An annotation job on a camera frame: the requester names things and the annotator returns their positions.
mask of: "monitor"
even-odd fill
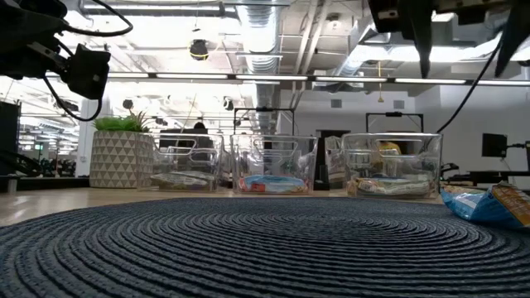
[[[482,134],[482,156],[483,157],[506,157],[508,149],[508,137],[493,133]]]

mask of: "wooden table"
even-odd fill
[[[311,195],[294,196],[347,197],[347,194],[345,190],[331,190],[314,191]],[[232,190],[226,189],[214,193],[106,190],[93,188],[19,191],[15,195],[0,194],[0,226],[15,224],[23,220],[72,209],[157,199],[192,197],[256,197],[256,199],[266,199],[270,195],[235,194]],[[408,200],[407,202],[441,204],[440,198],[436,200],[415,199]]]

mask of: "clear plastic bin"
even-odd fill
[[[313,191],[316,137],[233,135],[234,189],[262,194]]]
[[[325,144],[325,165],[330,190],[343,189],[346,181],[346,166],[342,155],[340,137],[327,137]]]
[[[439,134],[352,133],[342,137],[346,189],[354,197],[436,198]]]
[[[223,148],[221,168],[219,171],[219,185],[229,188],[232,185],[232,155]]]
[[[153,172],[139,190],[216,191],[223,137],[206,134],[153,133]]]

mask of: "white geometric planter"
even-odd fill
[[[140,132],[95,132],[90,160],[90,186],[149,186],[153,166],[153,143],[151,136]]]

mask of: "black frame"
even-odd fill
[[[386,112],[386,113],[366,113],[365,114],[365,122],[366,122],[366,133],[369,132],[369,118],[372,115],[378,115],[378,116],[385,116],[385,117],[393,117],[393,118],[400,118],[403,116],[417,116],[420,118],[420,126],[422,132],[424,132],[423,127],[423,114],[422,113],[401,113],[401,112]]]
[[[272,112],[291,112],[292,114],[292,135],[295,135],[295,109],[294,108],[234,108],[234,134],[235,134],[235,123],[238,121],[238,112],[239,111],[256,111],[256,112],[265,112],[265,113],[272,113]]]

